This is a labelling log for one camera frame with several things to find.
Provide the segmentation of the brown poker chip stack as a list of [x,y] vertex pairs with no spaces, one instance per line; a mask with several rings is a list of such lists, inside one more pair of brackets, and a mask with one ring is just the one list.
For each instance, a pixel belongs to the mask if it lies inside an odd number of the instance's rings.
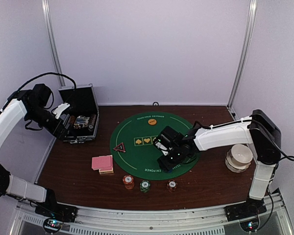
[[177,188],[177,182],[175,180],[169,180],[167,182],[167,190],[169,192],[174,192]]

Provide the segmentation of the orange dealer button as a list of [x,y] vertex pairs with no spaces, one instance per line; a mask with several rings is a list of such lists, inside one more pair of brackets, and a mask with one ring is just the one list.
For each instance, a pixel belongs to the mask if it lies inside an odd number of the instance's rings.
[[151,118],[151,119],[148,120],[148,124],[149,124],[149,125],[156,125],[156,124],[157,124],[157,120]]

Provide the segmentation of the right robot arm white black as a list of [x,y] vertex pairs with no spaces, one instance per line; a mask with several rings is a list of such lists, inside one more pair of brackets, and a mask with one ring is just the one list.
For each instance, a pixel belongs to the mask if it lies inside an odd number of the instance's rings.
[[219,125],[204,126],[196,121],[185,135],[166,126],[153,140],[153,145],[163,153],[157,162],[164,172],[198,152],[235,144],[252,146],[256,168],[246,201],[225,207],[228,221],[265,213],[264,196],[277,165],[283,159],[294,161],[294,156],[281,150],[281,131],[271,119],[257,109],[240,120]]

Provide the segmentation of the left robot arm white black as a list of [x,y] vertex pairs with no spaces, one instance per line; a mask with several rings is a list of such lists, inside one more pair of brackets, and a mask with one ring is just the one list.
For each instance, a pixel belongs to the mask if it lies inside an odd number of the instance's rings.
[[[67,114],[71,105],[64,102],[53,111],[46,109],[52,91],[45,84],[36,84],[31,90],[15,91],[0,110],[0,149],[18,122],[23,119],[36,122],[59,140],[71,131],[72,125],[61,116]],[[0,163],[0,196],[8,195],[15,199],[28,200],[36,204],[37,214],[62,222],[74,222],[77,207],[59,204],[55,192],[12,175]]]

